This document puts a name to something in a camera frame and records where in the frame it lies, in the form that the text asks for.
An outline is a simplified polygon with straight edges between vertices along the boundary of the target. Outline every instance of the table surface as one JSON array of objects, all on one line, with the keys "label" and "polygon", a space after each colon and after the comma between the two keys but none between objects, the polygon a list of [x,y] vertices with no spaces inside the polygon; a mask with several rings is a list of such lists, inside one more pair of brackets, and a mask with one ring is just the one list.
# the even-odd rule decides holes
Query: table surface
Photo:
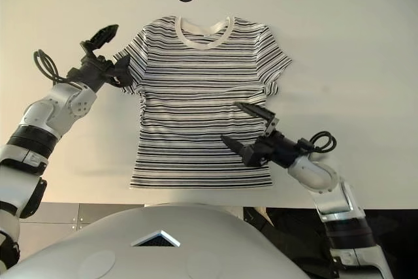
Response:
[{"label": "table surface", "polygon": [[[417,0],[1,0],[0,140],[44,97],[51,82],[36,70],[42,48],[64,75],[77,67],[78,43],[117,23],[110,57],[153,19],[180,15],[212,25],[234,15],[271,27],[295,60],[268,107],[290,139],[323,129],[338,139],[339,173],[365,208],[417,208]],[[216,191],[129,189],[137,147],[138,99],[105,86],[50,158],[44,201],[66,203],[196,202],[312,207],[308,193],[272,166],[270,189]]]}]

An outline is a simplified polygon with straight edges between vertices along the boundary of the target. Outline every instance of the metal panel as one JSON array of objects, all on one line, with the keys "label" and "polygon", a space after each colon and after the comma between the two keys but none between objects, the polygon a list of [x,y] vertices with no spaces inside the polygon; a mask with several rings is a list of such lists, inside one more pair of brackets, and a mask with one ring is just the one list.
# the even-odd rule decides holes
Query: metal panel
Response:
[{"label": "metal panel", "polygon": [[41,203],[33,216],[22,222],[76,223],[78,204]]},{"label": "metal panel", "polygon": [[115,212],[137,207],[143,207],[143,205],[80,204],[78,223],[92,223]]},{"label": "metal panel", "polygon": [[76,231],[71,223],[21,223],[20,225],[20,260],[69,236]]}]

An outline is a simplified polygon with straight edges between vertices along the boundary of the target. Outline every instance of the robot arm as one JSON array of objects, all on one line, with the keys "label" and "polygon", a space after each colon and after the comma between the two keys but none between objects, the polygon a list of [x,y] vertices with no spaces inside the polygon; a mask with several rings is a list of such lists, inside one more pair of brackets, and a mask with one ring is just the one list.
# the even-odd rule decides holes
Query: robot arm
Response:
[{"label": "robot arm", "polygon": [[54,62],[42,50],[35,52],[35,63],[54,86],[26,109],[17,130],[0,148],[0,274],[19,260],[19,218],[31,216],[39,207],[46,189],[40,176],[56,143],[89,112],[104,83],[117,87],[132,83],[129,56],[114,65],[93,53],[114,37],[117,28],[110,25],[81,42],[86,52],[81,68],[72,68],[66,78],[58,75]]},{"label": "robot arm", "polygon": [[[336,139],[327,131],[311,140],[293,142],[275,130],[275,113],[257,105],[236,103],[255,117],[267,121],[266,131],[254,144],[244,146],[237,140],[221,136],[224,143],[249,167],[260,167],[269,161],[287,172],[306,188],[312,196],[330,242],[330,253],[337,269],[346,271],[374,267],[383,279],[393,279],[383,251],[373,238],[364,210],[357,204],[351,186],[337,172],[323,162],[322,154],[335,149]],[[322,146],[315,146],[320,138],[328,138]]]}]

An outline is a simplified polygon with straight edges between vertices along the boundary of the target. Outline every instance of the black and white stripes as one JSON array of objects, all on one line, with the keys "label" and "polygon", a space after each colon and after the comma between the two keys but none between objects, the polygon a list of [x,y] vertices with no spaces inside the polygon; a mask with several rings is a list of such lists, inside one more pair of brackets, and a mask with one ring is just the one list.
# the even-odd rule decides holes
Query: black and white stripes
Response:
[{"label": "black and white stripes", "polygon": [[140,135],[132,187],[255,188],[271,185],[268,167],[245,167],[221,141],[250,144],[263,121],[233,103],[264,105],[291,60],[269,28],[240,18],[197,27],[158,19],[115,55],[130,54],[140,95]]}]

